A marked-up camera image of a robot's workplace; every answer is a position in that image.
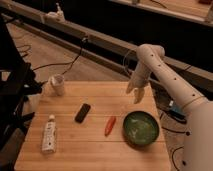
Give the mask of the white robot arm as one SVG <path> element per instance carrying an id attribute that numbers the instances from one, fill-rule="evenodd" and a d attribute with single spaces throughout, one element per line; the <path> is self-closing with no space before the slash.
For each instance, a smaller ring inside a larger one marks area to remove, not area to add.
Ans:
<path id="1" fill-rule="evenodd" d="M 213 171 L 213 101 L 164 63 L 162 46 L 142 44 L 136 54 L 126 93 L 134 90 L 134 102 L 139 103 L 153 73 L 187 118 L 181 171 Z"/>

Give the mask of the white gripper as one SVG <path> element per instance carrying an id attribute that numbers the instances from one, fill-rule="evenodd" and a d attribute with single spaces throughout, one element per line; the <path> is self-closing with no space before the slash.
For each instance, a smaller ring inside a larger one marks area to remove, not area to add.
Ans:
<path id="1" fill-rule="evenodd" d="M 144 97 L 145 90 L 143 88 L 148 84 L 150 74 L 151 70 L 145 64 L 141 62 L 137 63 L 126 89 L 126 93 L 129 94 L 134 90 L 134 88 L 136 88 L 134 90 L 135 104 L 140 103 Z"/>

